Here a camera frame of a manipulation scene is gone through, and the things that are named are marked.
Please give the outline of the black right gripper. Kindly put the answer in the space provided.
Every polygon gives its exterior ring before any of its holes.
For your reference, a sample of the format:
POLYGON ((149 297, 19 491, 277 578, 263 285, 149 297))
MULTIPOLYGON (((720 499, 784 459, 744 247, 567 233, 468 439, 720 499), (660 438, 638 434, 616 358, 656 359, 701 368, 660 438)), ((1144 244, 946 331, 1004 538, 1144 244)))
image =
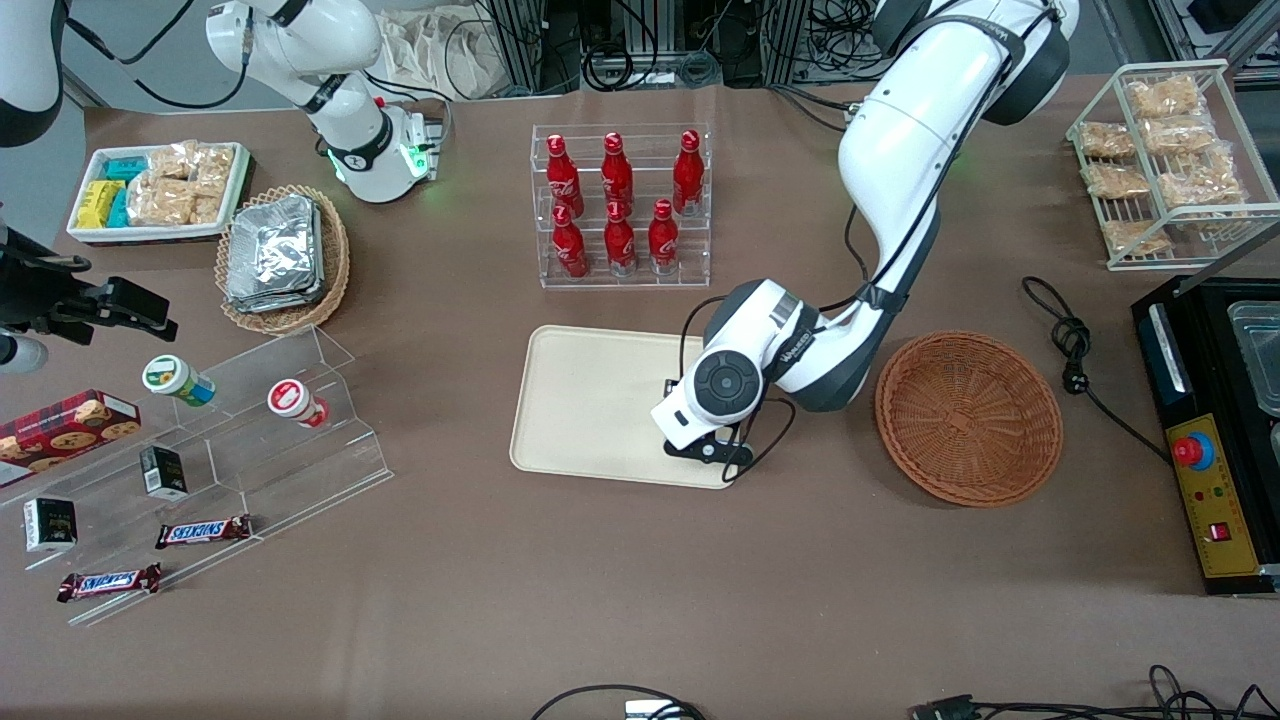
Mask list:
POLYGON ((99 287, 99 307, 82 318, 64 319, 58 307, 81 300, 88 283, 76 275, 92 268, 81 256, 61 256, 12 228, 3 231, 1 325, 17 333, 74 337, 91 343, 93 328, 124 327, 174 342, 178 324, 168 316, 170 301, 123 277, 109 277, 99 287))

